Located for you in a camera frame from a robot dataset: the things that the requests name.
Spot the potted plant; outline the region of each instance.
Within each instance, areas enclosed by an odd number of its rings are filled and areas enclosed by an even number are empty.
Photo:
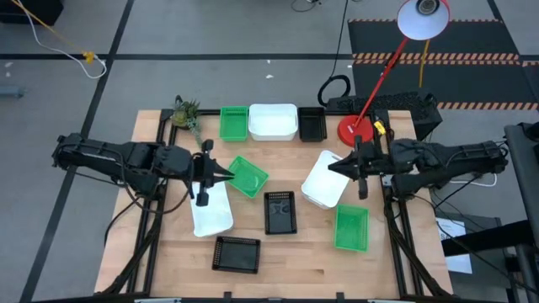
[[[200,103],[196,100],[186,102],[177,95],[171,120],[173,125],[178,126],[181,130],[190,130],[195,136],[196,143],[202,146],[200,123],[197,119],[199,105]]]

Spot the white bin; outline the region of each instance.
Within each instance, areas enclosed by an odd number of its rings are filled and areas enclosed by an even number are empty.
[[[200,183],[193,183],[195,198],[191,199],[191,212],[196,237],[208,237],[232,228],[234,219],[228,202],[227,188],[224,182],[216,183],[206,192],[210,195],[207,206],[196,206],[196,195]]]
[[[291,141],[297,125],[294,104],[253,104],[249,107],[248,128],[256,141]]]
[[[320,153],[307,180],[302,184],[302,193],[305,199],[325,210],[337,205],[349,179],[340,173],[330,171],[328,165],[341,159],[342,157],[330,151]]]

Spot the desk lamp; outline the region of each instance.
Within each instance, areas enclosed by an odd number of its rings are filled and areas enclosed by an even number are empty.
[[[439,35],[449,23],[449,4],[446,0],[408,0],[399,9],[397,15],[398,29],[403,33],[404,39],[392,54],[371,96],[365,103],[359,115],[353,114],[344,117],[337,130],[339,138],[348,146],[354,145],[354,138],[361,136],[363,142],[372,140],[374,130],[372,124],[365,118],[366,111],[378,93],[387,74],[395,67],[398,58],[408,40],[429,40]]]

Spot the green basket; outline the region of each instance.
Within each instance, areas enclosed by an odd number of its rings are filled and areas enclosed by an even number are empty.
[[[228,170],[235,174],[234,179],[228,182],[251,199],[264,186],[269,176],[268,173],[255,167],[251,162],[241,156],[237,156],[232,161]]]
[[[369,249],[369,210],[353,205],[337,205],[336,248],[366,253]]]
[[[221,129],[223,141],[247,140],[248,107],[230,106],[221,108]]]

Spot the wooden tabletop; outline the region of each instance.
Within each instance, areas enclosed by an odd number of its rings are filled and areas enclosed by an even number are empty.
[[[155,141],[159,113],[139,112],[133,141]],[[409,112],[390,111],[389,115],[396,138],[415,138]],[[344,292],[347,299],[398,298],[379,178],[368,178],[368,199],[359,200],[358,184],[350,181],[339,201],[370,210],[370,240],[366,253],[334,248],[334,209],[323,210],[302,197],[301,185],[322,150],[330,150],[341,157],[350,153],[350,148],[339,140],[334,131],[341,118],[326,118],[327,140],[303,143],[298,135],[293,141],[283,142],[253,141],[250,137],[245,142],[224,142],[219,139],[219,116],[200,117],[202,137],[215,141],[211,155],[223,167],[228,167],[234,157],[241,155],[269,174],[268,182],[255,199],[249,199],[226,185],[234,227],[223,235],[261,240],[259,273],[211,270],[216,237],[194,236],[190,204],[184,203],[163,217],[151,295],[222,297],[223,292],[231,291],[235,298],[335,298],[336,292]],[[192,152],[198,151],[195,139],[188,131],[179,131],[176,145]],[[175,205],[184,191],[181,182],[171,181],[165,209]],[[272,191],[295,192],[296,235],[264,234],[263,192]],[[420,190],[418,196],[430,199],[426,189]],[[120,190],[115,213],[129,203],[125,191]],[[408,202],[408,213],[419,259],[442,288],[452,292],[432,208],[424,201],[414,199]],[[109,286],[131,257],[140,214],[136,207],[129,210],[110,231],[96,291]],[[146,259],[141,262],[139,277],[144,276],[146,262]],[[412,294],[414,290],[406,258],[403,258],[403,264],[408,292]],[[141,290],[142,280],[138,279],[138,290]]]

